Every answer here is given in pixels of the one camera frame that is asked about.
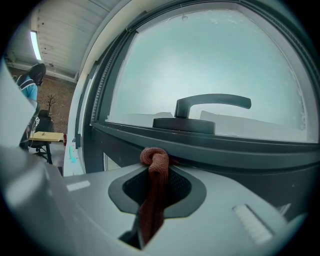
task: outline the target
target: red cloth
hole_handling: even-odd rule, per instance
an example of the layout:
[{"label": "red cloth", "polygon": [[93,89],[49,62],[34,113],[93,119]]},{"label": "red cloth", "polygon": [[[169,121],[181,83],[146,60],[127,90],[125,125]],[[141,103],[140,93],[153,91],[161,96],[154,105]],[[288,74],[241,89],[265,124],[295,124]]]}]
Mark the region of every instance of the red cloth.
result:
[{"label": "red cloth", "polygon": [[141,152],[140,160],[150,165],[151,187],[139,210],[140,229],[144,244],[147,244],[164,223],[169,157],[163,149],[150,147]]}]

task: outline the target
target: wooden table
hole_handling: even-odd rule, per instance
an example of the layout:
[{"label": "wooden table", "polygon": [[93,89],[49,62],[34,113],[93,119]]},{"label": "wooden table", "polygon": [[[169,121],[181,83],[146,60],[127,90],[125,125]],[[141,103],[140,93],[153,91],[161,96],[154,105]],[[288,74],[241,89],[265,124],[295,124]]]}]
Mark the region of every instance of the wooden table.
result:
[{"label": "wooden table", "polygon": [[[60,142],[63,141],[64,134],[61,132],[47,132],[47,131],[37,131],[34,134],[31,134],[29,141],[39,141],[44,142],[45,149],[46,149],[46,155],[47,155],[47,161],[49,164],[52,165],[52,159],[51,159],[51,152],[50,152],[50,142]],[[40,151],[36,153],[40,157],[44,157],[44,154]]]}]

